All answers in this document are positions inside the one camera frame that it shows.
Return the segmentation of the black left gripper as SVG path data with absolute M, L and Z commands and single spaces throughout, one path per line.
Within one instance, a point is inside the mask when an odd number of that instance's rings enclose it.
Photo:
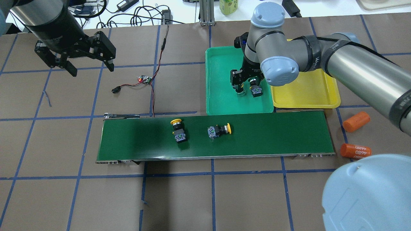
M 35 54 L 50 68 L 60 67 L 76 77 L 77 68 L 67 58 L 89 57 L 101 60 L 114 72 L 117 50 L 102 31 L 89 38 L 80 27 L 35 27 L 35 35 L 38 37 Z

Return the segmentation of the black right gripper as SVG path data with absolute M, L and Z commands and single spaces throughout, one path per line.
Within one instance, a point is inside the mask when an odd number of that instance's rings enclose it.
M 246 48 L 248 48 L 248 32 L 243 33 L 234 39 L 234 48 L 240 48 L 243 52 L 243 62 L 240 70 L 230 71 L 230 83 L 234 90 L 244 88 L 243 83 L 250 79 L 250 86 L 260 86 L 264 80 L 263 73 L 260 69 L 260 63 L 251 61 L 246 56 Z

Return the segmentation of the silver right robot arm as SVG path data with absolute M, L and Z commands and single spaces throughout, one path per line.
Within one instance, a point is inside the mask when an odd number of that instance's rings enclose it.
M 279 4 L 259 4 L 248 33 L 235 38 L 244 54 L 230 81 L 237 94 L 251 78 L 283 86 L 300 72 L 322 69 L 410 135 L 410 72 L 372 49 L 351 33 L 314 35 L 287 41 Z M 327 231 L 409 231 L 410 157 L 377 154 L 345 164 L 328 178 L 322 195 Z

